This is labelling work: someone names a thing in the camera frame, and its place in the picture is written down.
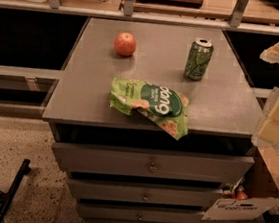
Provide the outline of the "grey drawer cabinet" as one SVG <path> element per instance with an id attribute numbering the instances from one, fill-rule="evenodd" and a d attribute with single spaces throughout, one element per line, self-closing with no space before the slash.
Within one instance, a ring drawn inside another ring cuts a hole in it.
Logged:
<path id="1" fill-rule="evenodd" d="M 80 216 L 196 223 L 260 110 L 222 31 L 91 18 L 43 116 Z"/>

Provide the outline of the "green soda can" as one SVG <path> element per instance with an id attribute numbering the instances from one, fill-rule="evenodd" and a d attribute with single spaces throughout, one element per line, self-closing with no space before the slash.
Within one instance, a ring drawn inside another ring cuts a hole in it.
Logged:
<path id="1" fill-rule="evenodd" d="M 190 51 L 184 70 L 184 75 L 194 81 L 199 81 L 203 78 L 210 63 L 214 47 L 211 40 L 206 38 L 195 38 L 191 44 Z"/>

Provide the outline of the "middle grey drawer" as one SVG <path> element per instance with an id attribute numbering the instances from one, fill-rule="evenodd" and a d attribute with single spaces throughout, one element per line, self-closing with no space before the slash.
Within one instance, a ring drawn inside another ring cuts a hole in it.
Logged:
<path id="1" fill-rule="evenodd" d="M 220 196 L 215 189 L 69 179 L 70 192 L 77 199 L 187 205 L 208 208 Z"/>

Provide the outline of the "grey drawer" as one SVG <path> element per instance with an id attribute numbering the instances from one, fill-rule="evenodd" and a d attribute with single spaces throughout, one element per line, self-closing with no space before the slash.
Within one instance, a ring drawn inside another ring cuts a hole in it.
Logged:
<path id="1" fill-rule="evenodd" d="M 70 192 L 77 199 L 187 205 L 208 208 L 220 196 L 215 189 L 69 179 Z"/>
<path id="2" fill-rule="evenodd" d="M 235 183 L 252 167 L 252 157 L 199 154 L 94 144 L 54 143 L 53 153 L 63 170 Z"/>
<path id="3" fill-rule="evenodd" d="M 124 220 L 133 222 L 151 223 L 197 223 L 204 215 L 203 211 L 187 209 L 169 209 L 152 207 L 134 207 L 117 205 L 99 205 L 80 203 L 77 206 L 78 214 L 81 218 Z"/>

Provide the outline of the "black metal stand leg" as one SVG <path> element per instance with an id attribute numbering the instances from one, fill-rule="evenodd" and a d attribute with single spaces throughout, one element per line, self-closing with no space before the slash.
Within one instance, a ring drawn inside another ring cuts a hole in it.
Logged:
<path id="1" fill-rule="evenodd" d="M 5 194 L 3 201 L 0 203 L 0 223 L 3 222 L 3 219 L 10 208 L 11 202 L 14 199 L 15 193 L 17 193 L 18 187 L 21 184 L 23 177 L 28 175 L 30 172 L 30 160 L 24 159 L 20 168 L 18 169 L 17 175 L 15 175 L 15 178 L 9 187 L 8 192 Z"/>

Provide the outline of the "bottom grey drawer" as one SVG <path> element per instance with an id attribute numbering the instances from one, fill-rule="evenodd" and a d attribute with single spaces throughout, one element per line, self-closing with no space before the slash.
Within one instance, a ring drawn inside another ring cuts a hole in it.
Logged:
<path id="1" fill-rule="evenodd" d="M 99 205 L 80 203 L 77 206 L 78 214 L 81 218 L 124 220 L 133 222 L 151 223 L 197 223 L 204 215 L 203 211 L 187 209 L 169 209 L 152 207 L 134 207 L 117 205 Z"/>

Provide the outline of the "green chip bag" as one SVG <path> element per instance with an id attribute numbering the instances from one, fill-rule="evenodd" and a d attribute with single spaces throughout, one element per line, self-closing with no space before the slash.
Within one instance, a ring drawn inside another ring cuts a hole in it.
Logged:
<path id="1" fill-rule="evenodd" d="M 175 140 L 187 135 L 189 100 L 182 93 L 141 80 L 113 78 L 109 95 L 110 107 L 122 114 L 137 111 Z"/>

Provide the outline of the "cardboard box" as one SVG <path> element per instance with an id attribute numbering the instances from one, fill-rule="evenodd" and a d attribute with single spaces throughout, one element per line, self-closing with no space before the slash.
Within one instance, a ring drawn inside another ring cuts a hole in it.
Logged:
<path id="1" fill-rule="evenodd" d="M 248 199 L 220 198 L 205 212 L 203 220 L 253 220 L 279 203 L 279 157 L 273 148 L 258 148 L 254 165 L 245 174 Z"/>

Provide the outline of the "red apple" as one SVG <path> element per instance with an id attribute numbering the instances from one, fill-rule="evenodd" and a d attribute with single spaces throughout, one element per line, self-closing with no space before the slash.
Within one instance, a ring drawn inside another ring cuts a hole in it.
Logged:
<path id="1" fill-rule="evenodd" d="M 114 39 L 114 50 L 120 56 L 130 57 L 136 50 L 136 39 L 131 33 L 121 32 Z"/>

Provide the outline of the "orange bottle in box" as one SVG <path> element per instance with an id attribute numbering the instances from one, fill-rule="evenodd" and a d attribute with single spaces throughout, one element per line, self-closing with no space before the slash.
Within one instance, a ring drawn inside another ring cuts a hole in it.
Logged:
<path id="1" fill-rule="evenodd" d="M 236 188 L 235 194 L 235 198 L 238 200 L 248 199 L 248 194 L 244 191 L 244 187 L 241 185 L 238 188 Z"/>

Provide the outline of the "metal railing frame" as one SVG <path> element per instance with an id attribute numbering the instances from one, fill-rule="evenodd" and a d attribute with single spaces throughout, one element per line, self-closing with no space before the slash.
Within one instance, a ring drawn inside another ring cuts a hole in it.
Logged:
<path id="1" fill-rule="evenodd" d="M 201 7 L 139 0 L 0 0 L 0 7 L 118 18 L 279 35 L 279 10 L 270 0 L 203 0 Z"/>

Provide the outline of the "top grey drawer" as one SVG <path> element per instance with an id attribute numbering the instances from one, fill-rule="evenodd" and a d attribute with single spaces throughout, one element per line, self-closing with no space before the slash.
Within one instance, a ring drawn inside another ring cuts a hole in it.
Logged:
<path id="1" fill-rule="evenodd" d="M 199 154 L 94 144 L 54 143 L 53 153 L 63 170 L 235 183 L 252 167 L 252 157 Z"/>

